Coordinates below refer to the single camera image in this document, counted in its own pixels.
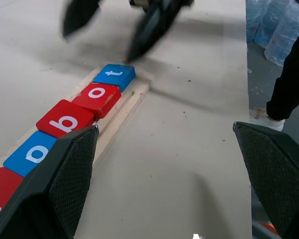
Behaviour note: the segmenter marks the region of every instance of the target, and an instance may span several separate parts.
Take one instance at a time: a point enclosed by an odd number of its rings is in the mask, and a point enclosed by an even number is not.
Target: black robotic claw
[[[193,0],[130,0],[131,6],[142,7],[146,15],[136,28],[127,61],[145,55],[169,30],[180,9],[192,3]],[[63,38],[86,26],[98,8],[98,0],[73,0],[65,12]]]

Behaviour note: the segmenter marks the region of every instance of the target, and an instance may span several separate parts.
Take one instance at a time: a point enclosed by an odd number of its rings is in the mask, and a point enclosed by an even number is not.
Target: white table surface
[[[62,6],[0,0],[0,156],[89,72],[123,57],[142,14],[105,1],[65,44]],[[248,115],[245,1],[196,0],[136,69],[155,80],[94,169],[75,238],[250,239],[250,182],[232,132]]]

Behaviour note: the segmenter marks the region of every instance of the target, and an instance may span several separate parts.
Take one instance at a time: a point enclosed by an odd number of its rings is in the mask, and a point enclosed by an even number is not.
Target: letter o
[[[94,95],[93,93],[95,91],[99,91],[100,93],[98,95]],[[93,99],[97,99],[99,97],[102,97],[105,94],[105,90],[103,88],[94,88],[89,92],[89,97],[93,98]]]

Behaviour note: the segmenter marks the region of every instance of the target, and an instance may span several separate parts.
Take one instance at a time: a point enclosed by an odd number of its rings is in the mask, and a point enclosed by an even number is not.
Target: white sneaker
[[[284,128],[285,120],[275,121],[269,119],[266,109],[257,107],[254,110],[249,110],[249,123],[281,131]]]

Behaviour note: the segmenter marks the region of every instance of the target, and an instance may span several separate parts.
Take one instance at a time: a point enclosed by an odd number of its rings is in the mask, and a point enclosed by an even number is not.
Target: person's leg
[[[267,114],[273,120],[288,119],[299,105],[299,37],[285,59],[283,72],[276,80]]]

